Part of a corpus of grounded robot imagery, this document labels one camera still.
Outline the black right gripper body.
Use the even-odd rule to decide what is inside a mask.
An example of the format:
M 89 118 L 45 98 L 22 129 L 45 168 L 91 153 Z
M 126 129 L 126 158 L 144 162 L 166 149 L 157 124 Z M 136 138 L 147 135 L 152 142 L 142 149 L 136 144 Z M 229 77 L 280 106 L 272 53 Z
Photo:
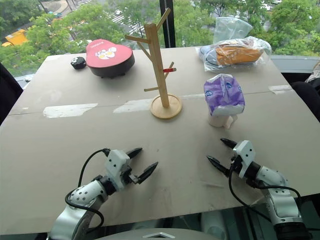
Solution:
M 230 168 L 227 170 L 227 177 L 230 176 L 231 170 L 233 170 L 234 173 L 237 175 L 240 174 L 241 170 L 243 168 L 243 159 L 240 155 L 235 155 L 231 158 L 231 164 Z

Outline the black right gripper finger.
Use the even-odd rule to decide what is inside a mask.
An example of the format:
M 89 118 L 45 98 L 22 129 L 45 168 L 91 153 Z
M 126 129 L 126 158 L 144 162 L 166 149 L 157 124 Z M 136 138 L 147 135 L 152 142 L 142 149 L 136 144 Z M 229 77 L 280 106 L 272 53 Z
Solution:
M 217 169 L 219 170 L 221 173 L 223 173 L 223 175 L 225 175 L 226 177 L 228 177 L 230 175 L 230 170 L 226 167 L 224 167 L 223 165 L 221 165 L 220 161 L 217 160 L 216 158 L 214 158 L 213 156 L 207 155 L 206 156 L 208 161 Z
M 230 148 L 230 149 L 232 149 L 232 150 L 234 150 L 235 147 L 236 147 L 237 144 L 238 144 L 236 141 L 231 140 L 231 139 L 228 139 L 228 138 L 221 138 L 220 140 L 222 141 L 222 143 L 223 143 L 224 145 L 226 145 L 228 148 Z

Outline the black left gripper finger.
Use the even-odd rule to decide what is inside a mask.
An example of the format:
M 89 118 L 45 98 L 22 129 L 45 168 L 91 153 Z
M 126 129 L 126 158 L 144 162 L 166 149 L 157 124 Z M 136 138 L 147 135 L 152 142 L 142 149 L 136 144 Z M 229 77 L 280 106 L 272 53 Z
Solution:
M 130 159 L 133 159 L 135 158 L 141 151 L 143 150 L 142 147 L 137 147 L 137 148 L 134 148 L 132 150 L 129 150 L 126 152 L 126 155 L 130 158 Z
M 150 166 L 148 166 L 141 175 L 138 176 L 138 184 L 143 183 L 156 169 L 157 165 L 158 165 L 158 161 L 156 161 L 155 163 L 151 164 Z

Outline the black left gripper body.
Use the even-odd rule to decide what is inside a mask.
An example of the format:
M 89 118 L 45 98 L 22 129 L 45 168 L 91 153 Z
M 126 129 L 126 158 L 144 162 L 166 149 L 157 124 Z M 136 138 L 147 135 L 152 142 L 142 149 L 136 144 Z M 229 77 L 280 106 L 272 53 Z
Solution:
M 126 186 L 128 184 L 138 184 L 138 176 L 132 173 L 132 168 L 130 166 L 125 166 L 124 170 L 121 172 L 121 181 Z

